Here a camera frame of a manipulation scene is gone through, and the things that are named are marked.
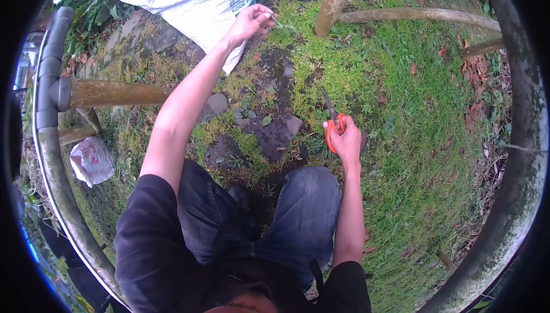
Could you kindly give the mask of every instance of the black t-shirt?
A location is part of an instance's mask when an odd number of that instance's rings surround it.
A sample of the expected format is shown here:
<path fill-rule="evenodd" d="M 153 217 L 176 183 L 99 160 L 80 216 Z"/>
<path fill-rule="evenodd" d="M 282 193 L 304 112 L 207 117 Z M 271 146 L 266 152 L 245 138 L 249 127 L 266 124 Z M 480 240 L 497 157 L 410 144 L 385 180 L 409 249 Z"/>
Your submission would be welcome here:
<path fill-rule="evenodd" d="M 362 267 L 334 268 L 317 303 L 309 303 L 290 268 L 258 258 L 199 264 L 185 247 L 172 187 L 162 178 L 138 179 L 117 223 L 115 277 L 134 313 L 204 312 L 247 290 L 286 312 L 370 312 Z"/>

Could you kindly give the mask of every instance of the scissors blade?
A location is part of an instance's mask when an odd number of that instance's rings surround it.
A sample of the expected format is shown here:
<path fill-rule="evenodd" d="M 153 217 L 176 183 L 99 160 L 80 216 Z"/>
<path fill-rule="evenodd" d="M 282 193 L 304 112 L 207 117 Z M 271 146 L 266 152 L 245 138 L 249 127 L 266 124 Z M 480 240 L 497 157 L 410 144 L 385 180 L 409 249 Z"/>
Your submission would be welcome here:
<path fill-rule="evenodd" d="M 332 106 L 331 99 L 328 98 L 328 93 L 325 87 L 321 87 L 321 93 L 323 94 L 323 98 L 325 99 L 325 103 L 327 104 L 328 112 L 331 114 L 332 119 L 336 119 L 338 117 L 338 114 L 334 110 L 334 107 Z"/>

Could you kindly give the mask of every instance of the orange scissors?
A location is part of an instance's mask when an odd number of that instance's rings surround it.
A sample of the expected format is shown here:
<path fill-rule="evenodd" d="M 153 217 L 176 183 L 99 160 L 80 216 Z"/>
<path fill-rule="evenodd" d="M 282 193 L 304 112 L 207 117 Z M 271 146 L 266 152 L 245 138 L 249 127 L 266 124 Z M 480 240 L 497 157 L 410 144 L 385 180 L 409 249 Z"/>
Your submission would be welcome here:
<path fill-rule="evenodd" d="M 321 93 L 323 94 L 323 98 L 325 99 L 325 103 L 327 104 L 328 112 L 331 114 L 330 120 L 328 120 L 328 127 L 327 127 L 327 145 L 328 148 L 333 152 L 336 153 L 336 150 L 334 150 L 334 147 L 332 146 L 331 142 L 331 129 L 333 129 L 338 135 L 342 135 L 345 132 L 344 127 L 344 121 L 342 118 L 344 117 L 344 114 L 337 113 L 336 110 L 334 110 L 334 107 L 332 106 L 331 100 L 328 98 L 327 90 L 324 86 L 321 86 Z M 338 131 L 338 127 L 336 127 L 336 124 L 334 123 L 334 120 L 338 118 L 338 122 L 340 123 L 340 129 L 341 133 Z"/>

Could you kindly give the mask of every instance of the grass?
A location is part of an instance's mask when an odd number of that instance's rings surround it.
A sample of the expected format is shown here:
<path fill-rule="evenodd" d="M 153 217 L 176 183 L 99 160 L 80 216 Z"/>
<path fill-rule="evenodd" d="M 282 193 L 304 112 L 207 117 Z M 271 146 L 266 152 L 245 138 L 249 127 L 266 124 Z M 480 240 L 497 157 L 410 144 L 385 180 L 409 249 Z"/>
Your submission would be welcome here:
<path fill-rule="evenodd" d="M 351 0 L 365 8 L 364 0 Z M 435 21 L 382 21 L 345 25 L 337 23 L 327 38 L 313 34 L 320 1 L 278 0 L 279 21 L 298 33 L 272 31 L 257 49 L 245 53 L 235 71 L 220 80 L 215 91 L 230 99 L 228 112 L 197 125 L 187 154 L 202 162 L 217 135 L 234 138 L 243 162 L 233 169 L 208 168 L 221 184 L 241 180 L 256 186 L 271 172 L 283 168 L 305 144 L 308 166 L 326 166 L 341 180 L 341 165 L 326 148 L 319 85 L 323 85 L 339 112 L 354 117 L 368 136 L 361 152 L 365 225 L 371 230 L 363 266 L 375 312 L 413 311 L 420 300 L 433 295 L 433 286 L 448 276 L 437 259 L 439 252 L 452 255 L 466 237 L 455 226 L 472 219 L 477 200 L 472 164 L 478 159 L 485 131 L 471 135 L 464 123 L 470 85 L 459 74 L 461 60 L 457 35 L 470 38 L 470 29 L 457 29 Z M 412 0 L 371 0 L 370 6 L 414 6 Z M 449 49 L 447 58 L 437 52 Z M 183 42 L 176 43 L 182 51 Z M 282 158 L 270 164 L 258 140 L 234 124 L 233 111 L 244 103 L 259 116 L 278 114 L 279 93 L 261 85 L 265 71 L 260 57 L 274 49 L 288 52 L 294 64 L 290 110 L 304 121 Z M 113 60 L 116 70 L 106 69 L 111 79 L 136 78 L 161 85 L 181 79 L 171 57 L 152 54 L 137 66 Z M 411 67 L 416 64 L 416 74 Z M 322 75 L 315 75 L 318 69 Z M 155 72 L 153 80 L 149 73 Z M 73 188 L 77 200 L 100 243 L 112 243 L 114 226 L 125 209 L 144 157 L 158 107 L 99 109 L 105 133 L 102 138 L 114 150 L 117 172 L 110 180 L 83 192 Z M 271 193 L 273 188 L 264 188 Z M 106 254 L 113 260 L 112 250 Z"/>

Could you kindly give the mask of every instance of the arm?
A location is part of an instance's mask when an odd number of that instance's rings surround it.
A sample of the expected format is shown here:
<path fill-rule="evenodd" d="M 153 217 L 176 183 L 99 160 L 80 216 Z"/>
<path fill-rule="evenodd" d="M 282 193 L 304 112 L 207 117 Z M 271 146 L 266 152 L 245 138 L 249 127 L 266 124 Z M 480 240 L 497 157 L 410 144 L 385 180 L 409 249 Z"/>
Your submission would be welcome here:
<path fill-rule="evenodd" d="M 176 197 L 182 176 L 185 145 L 210 97 L 222 66 L 233 49 L 255 33 L 272 27 L 269 8 L 256 4 L 243 9 L 230 30 L 170 94 L 158 113 L 140 177 L 154 174 L 166 180 Z"/>
<path fill-rule="evenodd" d="M 351 116 L 343 118 L 346 131 L 338 135 L 331 130 L 334 149 L 340 156 L 344 167 L 344 190 L 340 202 L 340 212 L 334 236 L 334 257 L 332 268 L 340 263 L 354 261 L 361 264 L 365 245 L 365 218 L 363 214 L 363 195 L 361 194 L 361 131 Z"/>

